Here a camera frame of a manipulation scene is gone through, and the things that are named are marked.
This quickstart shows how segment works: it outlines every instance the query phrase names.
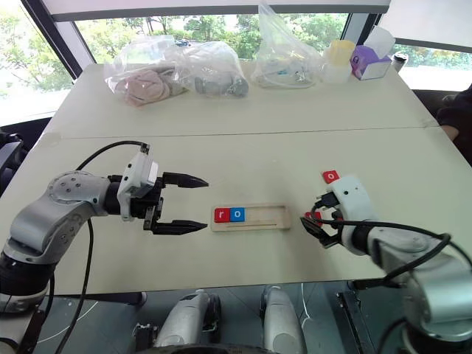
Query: table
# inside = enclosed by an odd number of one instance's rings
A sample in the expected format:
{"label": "table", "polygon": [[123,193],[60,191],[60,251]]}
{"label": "table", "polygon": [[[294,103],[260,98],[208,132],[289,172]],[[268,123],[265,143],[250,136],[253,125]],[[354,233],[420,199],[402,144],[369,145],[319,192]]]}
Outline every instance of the table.
{"label": "table", "polygon": [[[61,139],[59,133],[46,132],[0,199],[0,242],[16,213],[39,197],[50,179],[117,140]],[[214,233],[207,228],[157,236],[142,231],[142,221],[95,218],[90,294],[381,276],[368,257],[356,257],[341,246],[324,250],[298,221],[315,195],[325,191],[321,172],[333,168],[361,179],[382,220],[450,232],[472,251],[472,169],[441,128],[142,140],[151,144],[161,172],[189,173],[210,184],[196,190],[166,188],[163,221],[208,223],[215,205],[283,202],[291,208],[293,226],[288,231]],[[118,147],[87,170],[98,176],[121,173],[135,152],[135,147]],[[57,267],[58,294],[79,292],[87,247],[83,228]]]}
{"label": "table", "polygon": [[[252,65],[243,66],[250,77]],[[250,85],[243,99],[187,92],[134,108],[103,81],[103,66],[89,66],[64,100],[47,131],[62,138],[285,133],[437,126],[395,70],[382,80],[307,89]]]}

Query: tree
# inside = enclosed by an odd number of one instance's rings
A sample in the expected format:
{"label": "tree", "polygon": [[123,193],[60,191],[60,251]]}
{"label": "tree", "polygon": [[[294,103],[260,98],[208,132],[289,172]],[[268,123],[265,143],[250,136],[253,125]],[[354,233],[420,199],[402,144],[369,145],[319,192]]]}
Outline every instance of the tree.
{"label": "tree", "polygon": [[98,63],[113,61],[137,34],[123,18],[80,21],[77,26]]}
{"label": "tree", "polygon": [[163,34],[170,35],[172,34],[170,33],[170,31],[172,31],[172,21],[179,17],[180,16],[154,16],[152,19],[161,24]]}
{"label": "tree", "polygon": [[0,69],[41,91],[70,88],[72,79],[49,44],[37,29],[26,31],[22,21],[19,11],[1,13]]}
{"label": "tree", "polygon": [[228,44],[234,51],[237,50],[237,46],[240,41],[240,36],[238,33],[225,31],[222,38],[218,39],[219,41],[223,41]]}
{"label": "tree", "polygon": [[444,69],[471,70],[472,54],[452,52],[420,46],[395,45],[392,54],[402,52],[408,55],[408,66],[439,66]]}
{"label": "tree", "polygon": [[222,15],[193,16],[184,26],[197,41],[219,41],[225,34],[225,22]]}
{"label": "tree", "polygon": [[142,33],[143,35],[146,33],[145,28],[143,27],[143,24],[145,22],[144,17],[130,17],[124,18],[124,20],[128,27],[138,29],[138,33]]}
{"label": "tree", "polygon": [[347,15],[336,13],[316,13],[308,15],[285,15],[294,35],[303,43],[322,52],[333,39],[339,39],[346,23]]}
{"label": "tree", "polygon": [[253,59],[260,46],[259,16],[237,15],[238,41],[234,47],[239,58]]}
{"label": "tree", "polygon": [[173,37],[176,40],[193,39],[191,32],[185,31],[185,30],[182,30],[182,29],[173,29],[173,28],[168,29],[167,33],[164,33],[163,30],[154,31],[153,35],[173,35]]}

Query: wheel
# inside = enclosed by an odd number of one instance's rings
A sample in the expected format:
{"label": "wheel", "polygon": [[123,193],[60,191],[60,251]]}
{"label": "wheel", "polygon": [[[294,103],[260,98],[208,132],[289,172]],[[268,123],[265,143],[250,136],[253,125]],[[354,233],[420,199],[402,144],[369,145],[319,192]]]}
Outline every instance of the wheel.
{"label": "wheel", "polygon": [[146,293],[145,291],[142,291],[141,296],[139,297],[139,301],[137,304],[135,304],[135,306],[140,308],[146,303],[147,300],[148,300],[148,293]]}
{"label": "wheel", "polygon": [[209,332],[210,343],[221,340],[221,301],[216,294],[209,295],[208,308],[204,318],[204,331]]}
{"label": "wheel", "polygon": [[266,317],[266,308],[267,308],[267,296],[268,292],[271,290],[271,286],[266,285],[264,287],[263,293],[260,295],[260,306],[259,306],[259,317],[264,325],[264,318]]}

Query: purple tissue box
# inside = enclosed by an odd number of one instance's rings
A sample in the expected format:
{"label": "purple tissue box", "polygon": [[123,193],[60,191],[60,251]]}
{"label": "purple tissue box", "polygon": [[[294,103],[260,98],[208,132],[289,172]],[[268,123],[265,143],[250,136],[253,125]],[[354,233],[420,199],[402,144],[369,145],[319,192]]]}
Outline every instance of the purple tissue box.
{"label": "purple tissue box", "polygon": [[351,56],[353,74],[359,80],[384,77],[391,63],[392,61],[387,56],[379,59],[374,49],[368,46],[357,46]]}

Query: plastic bag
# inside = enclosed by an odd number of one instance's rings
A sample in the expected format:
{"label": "plastic bag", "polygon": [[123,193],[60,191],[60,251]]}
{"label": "plastic bag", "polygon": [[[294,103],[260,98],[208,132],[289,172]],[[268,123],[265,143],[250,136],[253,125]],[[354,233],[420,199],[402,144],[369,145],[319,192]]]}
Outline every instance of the plastic bag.
{"label": "plastic bag", "polygon": [[105,82],[126,103],[140,106],[185,91],[176,77],[176,63],[166,56],[179,49],[172,35],[139,38],[105,65]]}
{"label": "plastic bag", "polygon": [[172,35],[140,38],[104,68],[110,90],[135,106],[182,93],[245,96],[248,84],[233,49],[223,42],[180,47]]}
{"label": "plastic bag", "polygon": [[224,42],[182,47],[175,59],[176,79],[183,87],[208,96],[244,97],[249,85],[236,52]]}
{"label": "plastic bag", "polygon": [[320,81],[322,56],[295,38],[264,1],[259,4],[262,42],[251,79],[262,87],[303,89]]}

